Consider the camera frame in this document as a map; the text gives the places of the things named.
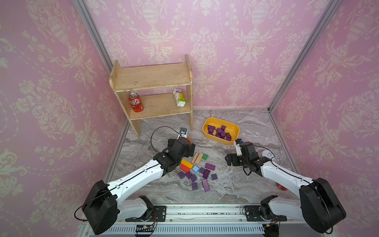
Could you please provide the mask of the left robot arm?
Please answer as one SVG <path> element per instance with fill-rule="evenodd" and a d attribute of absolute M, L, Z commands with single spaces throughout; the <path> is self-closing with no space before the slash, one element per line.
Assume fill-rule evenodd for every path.
<path fill-rule="evenodd" d="M 193 156 L 194 149 L 195 145 L 185 137 L 170 139 L 167 148 L 136 171 L 109 183 L 103 180 L 96 182 L 79 208 L 94 234 L 106 232 L 118 220 L 153 220 L 156 217 L 154 205 L 146 196 L 132 200 L 129 197 L 145 185 L 174 171 L 184 157 Z"/>

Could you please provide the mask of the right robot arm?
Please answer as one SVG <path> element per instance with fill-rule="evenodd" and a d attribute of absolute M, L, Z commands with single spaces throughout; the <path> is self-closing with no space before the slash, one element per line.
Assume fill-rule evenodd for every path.
<path fill-rule="evenodd" d="M 272 180 L 297 197 L 285 199 L 271 195 L 260 202 L 260 217 L 275 226 L 270 231 L 278 236 L 281 220 L 291 217 L 306 222 L 318 233 L 332 234 L 333 227 L 346 218 L 346 212 L 329 182 L 283 168 L 277 164 L 271 150 L 264 148 L 259 155 L 256 147 L 251 142 L 238 139 L 235 142 L 236 153 L 227 154 L 225 160 L 228 166 L 242 167 L 247 176 L 254 173 Z"/>

